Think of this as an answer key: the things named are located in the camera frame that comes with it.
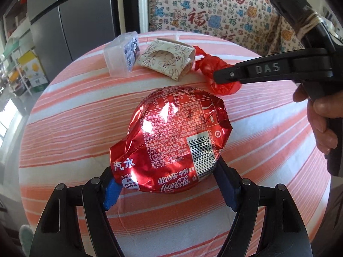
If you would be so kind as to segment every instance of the tiled floor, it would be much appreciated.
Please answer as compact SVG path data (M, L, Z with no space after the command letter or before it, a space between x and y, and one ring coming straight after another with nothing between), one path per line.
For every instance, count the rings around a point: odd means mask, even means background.
M0 201L7 212L0 212L0 222L8 228L18 230L22 224L27 224L19 189L19 151L21 139L30 112L42 93L25 93L20 99L11 98L18 111L6 132L0 148ZM8 100L5 93L0 97Z

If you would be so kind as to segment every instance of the floral patterned box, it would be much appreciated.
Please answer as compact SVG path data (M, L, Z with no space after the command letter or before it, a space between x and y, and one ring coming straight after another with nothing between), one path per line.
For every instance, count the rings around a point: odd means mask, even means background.
M174 40L156 39L139 58L138 64L178 81L191 70L194 60L194 47Z

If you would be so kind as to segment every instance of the window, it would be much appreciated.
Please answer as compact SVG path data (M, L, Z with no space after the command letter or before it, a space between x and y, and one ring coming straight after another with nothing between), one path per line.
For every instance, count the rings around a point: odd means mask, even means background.
M10 123L17 111L18 109L17 107L15 107L13 101L9 100L4 108L4 111L0 112L0 147L2 145L6 131L8 130L8 127L10 126Z

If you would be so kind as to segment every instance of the metal screw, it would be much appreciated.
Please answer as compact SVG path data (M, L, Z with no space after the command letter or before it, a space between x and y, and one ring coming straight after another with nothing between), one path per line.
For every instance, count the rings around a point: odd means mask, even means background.
M286 190L286 187L285 187L285 185L283 185L283 184L278 184L278 185L277 185L277 188L278 188L279 190L282 190L282 191Z
M251 184L251 180L249 180L249 179L247 179L247 178L244 178L244 179L242 179L242 183L243 183L244 185L250 185L250 184Z
M56 190L62 190L62 189L64 189L64 187L65 187L65 184L58 184L56 186Z
M93 185L97 185L98 183L100 183L100 178L94 177L90 180L90 183Z

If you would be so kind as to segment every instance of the striped tablecloth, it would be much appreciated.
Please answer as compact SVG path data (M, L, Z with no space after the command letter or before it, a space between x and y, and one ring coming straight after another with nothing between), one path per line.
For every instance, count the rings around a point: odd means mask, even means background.
M157 37L139 36L141 50ZM230 64L258 55L219 38L178 33ZM109 148L126 135L131 114L156 88L189 85L206 89L201 74L176 82L136 67L129 78L113 79L102 54L94 49L63 70L37 101L20 151L20 189L33 229L58 183L75 186L100 176L109 165ZM291 81L244 85L222 97L233 131L222 152L242 177L259 185L287 185L309 236L314 238L328 201L330 176L316 149L306 118L306 103L293 103ZM248 255L255 252L264 209L258 212ZM78 209L86 252L94 255L82 209ZM126 256L216 256L235 213L228 208L213 176L179 194L151 194L123 189L107 216Z

